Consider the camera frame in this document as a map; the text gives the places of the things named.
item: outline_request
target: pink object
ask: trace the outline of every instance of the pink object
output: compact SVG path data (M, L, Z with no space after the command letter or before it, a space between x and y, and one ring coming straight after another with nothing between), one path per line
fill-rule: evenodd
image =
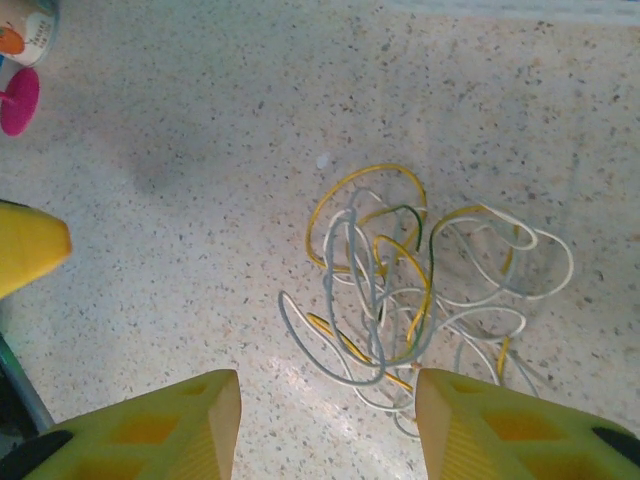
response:
M0 92L0 126L4 133L16 137L23 133L36 113L40 98L40 80L32 68L16 73L5 92Z

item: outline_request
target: terrazzo floor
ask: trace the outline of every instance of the terrazzo floor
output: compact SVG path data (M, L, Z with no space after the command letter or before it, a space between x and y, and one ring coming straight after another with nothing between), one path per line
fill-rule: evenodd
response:
M351 0L65 0L37 117L0 138L0 197L64 219L75 250L0 331L58 421L235 368L234 478L424 478L420 445L318 374L276 306L319 298L318 198L394 161L431 218L485 198L569 241L576 276L518 354L543 398L640 433L639 44Z

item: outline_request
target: green wire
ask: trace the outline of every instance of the green wire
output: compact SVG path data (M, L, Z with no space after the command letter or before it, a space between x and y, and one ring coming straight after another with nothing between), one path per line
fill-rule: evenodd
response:
M433 230L431 230L431 233L429 234L429 293L433 291L433 276L434 276L433 266L435 265L435 254L433 252L433 240L435 238L435 233L436 232L434 228ZM425 326L424 319L426 315L427 315L427 312L424 312L422 314L422 318L420 319L420 326L418 327L418 331L416 332L416 340L413 342L413 344L411 345L411 347L409 348L405 356L411 355L411 352L413 352L418 346L418 343L420 342L420 338L422 337L422 332L424 331L424 326Z
M398 205L397 207L393 207L391 208L388 212L386 213L393 213L396 212L400 209L405 209L405 210L409 210L411 213L413 213L413 216L416 217L416 221L418 222L418 240L416 242L416 252L420 251L420 242L422 241L422 219L420 218L420 214L418 213L418 211L409 206L409 205Z

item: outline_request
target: electrical cable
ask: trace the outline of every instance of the electrical cable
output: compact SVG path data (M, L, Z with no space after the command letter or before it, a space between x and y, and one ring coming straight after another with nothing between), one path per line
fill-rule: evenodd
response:
M320 213L335 194L347 188L363 176L374 172L394 171L406 176L414 185L418 193L418 204L400 203L387 204L382 196L371 188L356 187L349 196L346 206L338 210L329 219L329 224L322 241L322 253L318 254L313 248L312 237ZM361 214L356 208L357 202L366 194L373 199L380 208L366 214ZM408 212L412 223L416 224L408 234ZM395 226L391 235L367 234L366 229L374 219L388 215L395 218ZM562 290L571 280L574 271L574 260L571 249L558 236L531 227L511 212L498 209L488 204L463 207L445 215L436 222L431 229L427 241L426 258L420 250L425 221L427 217L427 198L425 189L418 177L407 168L395 164L381 164L358 170L348 175L318 202L309 219L305 234L305 249L309 259L326 270L322 279L325 291L327 317L322 318L314 313L303 313L291 296L285 291L278 295L278 307L285 326L292 338L307 356L309 361L324 375L333 381L352 387L362 402L377 410L389 412L393 416L396 427L411 438L419 438L408 431L400 423L400 418L411 420L409 413L414 405L415 388L413 383L416 374L425 362L425 352L432 344L435 334L447 330L460 339L453 359L453 371L460 372L462 352L470 347L487 366L489 374L497 385L504 384L504 368L507 361L516 366L518 373L534 395L538 395L535 385L529 378L526 365L523 367L519 357L511 352L513 341L522 335L527 326L527 318L520 310L496 303L502 294L508 294L525 300L540 300ZM475 224L469 234L460 230L462 224ZM509 225L511 233L501 231L502 225ZM441 241L444 231L453 233L453 238L461 246L471 264L493 289L477 299L456 300L445 296L434 284L436 265L442 262L436 259L436 240ZM480 256L474 249L469 238L480 232L491 231L498 237L498 241L507 247L503 264L499 267L501 278L495 278L480 263ZM535 250L540 238L546 237L559 244L567 256L567 272L562 281L556 286L542 293L522 292L512 285L517 276L517 267L524 255ZM344 241L345 264L336 262L336 243L338 239ZM383 248L391 250L391 254L383 255ZM419 286L399 286L396 283L404 280L408 272L404 266L410 267L417 275ZM345 333L346 328L355 327L344 319L338 320L334 309L336 285L352 287L360 306L361 331L357 331L359 339L355 341ZM409 303L407 296L419 296L419 301ZM331 371L307 348L296 332L289 318L288 308L316 335L321 342L337 357L343 373ZM478 322L469 317L494 312L510 315L518 319L514 327L507 328L499 335L491 334L483 329ZM398 352L398 338L401 337L404 349ZM352 372L349 363L368 369L366 379L358 379ZM387 399L389 404L379 403L367 397L364 391L372 391L377 387L379 393L382 382L395 385L396 395Z

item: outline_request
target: orange logo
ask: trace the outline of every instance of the orange logo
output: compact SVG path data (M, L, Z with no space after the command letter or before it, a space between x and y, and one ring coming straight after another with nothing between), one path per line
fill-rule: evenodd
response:
M24 52L24 40L12 28L0 27L0 53L19 55Z

